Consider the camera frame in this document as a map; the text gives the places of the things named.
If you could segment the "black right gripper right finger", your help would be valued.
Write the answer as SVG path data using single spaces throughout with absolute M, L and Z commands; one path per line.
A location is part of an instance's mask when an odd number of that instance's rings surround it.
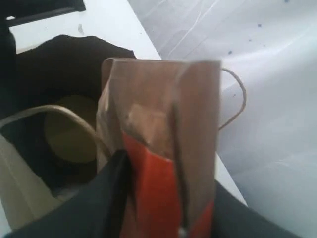
M 296 238 L 236 199 L 216 182 L 211 236 L 213 238 Z

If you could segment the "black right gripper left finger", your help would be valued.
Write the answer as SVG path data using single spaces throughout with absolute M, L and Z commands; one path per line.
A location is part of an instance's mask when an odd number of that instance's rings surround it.
M 129 190 L 129 158 L 116 151 L 95 178 L 44 217 L 9 238 L 117 238 Z

